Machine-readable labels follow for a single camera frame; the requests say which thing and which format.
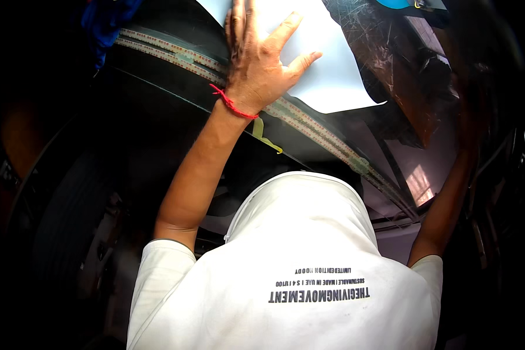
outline sleeve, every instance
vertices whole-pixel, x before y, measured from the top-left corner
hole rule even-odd
[[[410,268],[426,280],[432,296],[434,318],[440,319],[441,290],[443,285],[443,262],[440,256],[425,256]]]
[[[127,344],[142,332],[147,319],[173,293],[195,262],[193,252],[177,241],[157,239],[144,247],[130,305]]]

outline yellow tape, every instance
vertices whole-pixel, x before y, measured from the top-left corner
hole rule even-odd
[[[257,119],[255,119],[253,121],[253,136],[261,141],[263,141],[265,144],[269,145],[270,147],[274,148],[275,150],[278,151],[278,153],[276,153],[277,155],[279,155],[280,153],[283,152],[283,150],[276,146],[275,144],[273,144],[269,139],[267,139],[266,137],[262,137],[263,135],[263,132],[262,130],[264,129],[264,122],[263,120],[258,117]]]

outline printed tape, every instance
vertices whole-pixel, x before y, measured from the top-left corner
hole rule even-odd
[[[147,35],[141,32],[135,32],[130,29],[121,28],[120,34],[128,36],[129,38],[138,39],[141,41],[144,41],[146,43],[152,44],[154,46],[159,46],[162,49],[172,51],[175,53],[182,54],[183,56],[186,56],[190,58],[191,60],[194,60],[195,62],[198,62],[200,64],[203,64],[204,66],[210,67],[213,70],[227,74],[227,67],[220,64],[217,60],[214,60],[213,58],[207,57],[205,55],[201,55],[198,52],[195,52],[193,50],[184,48],[182,46],[178,46],[176,44],[170,43],[168,41],[162,40],[160,38],[154,38],[151,35]]]
[[[115,44],[119,44],[121,46],[126,46],[128,48],[132,48],[141,52],[145,52],[147,54],[150,54],[152,56],[155,56],[157,58],[161,58],[162,60],[166,60],[168,62],[171,62],[175,64],[176,66],[180,66],[181,68],[185,68],[186,70],[193,72],[205,79],[208,79],[219,86],[225,86],[225,80],[216,74],[210,72],[207,69],[204,69],[202,67],[199,67],[198,65],[189,62],[188,60],[185,60],[183,58],[179,58],[179,56],[173,55],[168,52],[164,52],[162,50],[158,50],[156,48],[153,48],[148,45],[137,43],[136,41],[117,38],[115,39]]]
[[[138,40],[146,41],[147,43],[151,44],[156,43],[154,45],[159,47],[169,47],[172,49],[179,48],[179,53],[171,54],[162,50],[158,50],[151,46],[120,37],[115,40],[116,44],[136,49],[141,52],[145,52],[147,54],[161,58],[162,60],[166,60],[177,66],[185,68],[188,71],[193,72],[205,79],[208,79],[220,86],[225,86],[225,80],[222,77],[219,77],[213,74],[212,72],[202,67],[199,67],[198,65],[191,62],[191,60],[199,62],[198,56],[193,56],[191,53],[192,51],[187,50],[181,46],[174,45],[167,41],[147,36],[138,32],[130,31],[127,29],[121,29],[121,32],[123,30],[125,31],[124,35],[126,36],[130,36],[128,34],[134,35],[130,36],[131,38],[136,38]],[[221,64],[212,59],[210,59],[210,64],[216,67],[221,66]],[[416,213],[412,209],[410,209],[410,206],[407,205],[406,201],[399,194],[399,192],[395,190],[395,188],[391,186],[391,184],[389,184],[389,182],[386,181],[383,176],[381,176],[377,171],[375,171],[374,168],[370,166],[370,163],[367,161],[367,159],[360,157],[354,150],[348,147],[348,145],[344,143],[341,139],[339,139],[335,134],[331,133],[327,128],[315,121],[315,119],[311,118],[302,110],[297,108],[293,103],[281,97],[276,102],[273,102],[272,104],[266,106],[263,110],[266,113],[268,113],[268,115],[280,118],[296,130],[303,133],[305,136],[311,138],[315,143],[319,144],[325,150],[328,150],[338,159],[342,160],[344,163],[350,166],[350,168],[354,172],[360,174],[360,176],[369,181],[371,185],[378,188],[378,190],[385,194],[385,196],[389,200],[391,200],[399,208],[405,211],[410,218],[417,218]]]

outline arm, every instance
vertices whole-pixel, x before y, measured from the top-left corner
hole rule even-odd
[[[459,151],[453,168],[440,193],[435,196],[434,203],[412,245],[408,267],[412,267],[425,256],[443,254],[455,229],[475,159],[474,150]]]
[[[453,78],[454,86],[458,87],[462,82],[457,81],[456,76]],[[475,114],[470,112],[467,96],[462,93],[464,90],[459,88],[461,100],[458,130],[460,150],[413,243],[406,264],[408,267],[412,267],[425,256],[441,256],[459,218],[470,174],[476,164],[480,136],[488,119],[488,114],[484,111]],[[482,95],[479,92],[476,93],[476,103],[480,107],[484,106]]]
[[[249,2],[245,11],[245,0],[234,0],[225,20],[231,51],[225,94],[240,111],[254,115],[294,86],[322,53],[300,55],[289,66],[282,66],[280,52],[300,25],[301,16],[292,13],[262,40],[255,1]],[[173,239],[194,251],[198,225],[206,215],[225,162],[249,122],[235,115],[222,100],[216,102],[163,199],[154,238]]]

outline wrist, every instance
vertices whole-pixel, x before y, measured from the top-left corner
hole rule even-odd
[[[257,97],[249,96],[248,90],[249,88],[247,87],[245,87],[243,91],[239,91],[236,88],[226,88],[225,95],[233,102],[233,106],[239,111],[254,116],[259,114],[264,106],[260,107],[259,102],[254,102],[257,100]]]
[[[225,102],[222,99],[218,99],[214,104],[211,118],[220,119],[221,121],[225,122],[228,127],[233,129],[238,128],[242,131],[252,121],[252,119],[247,119],[243,116],[237,115],[225,105]]]

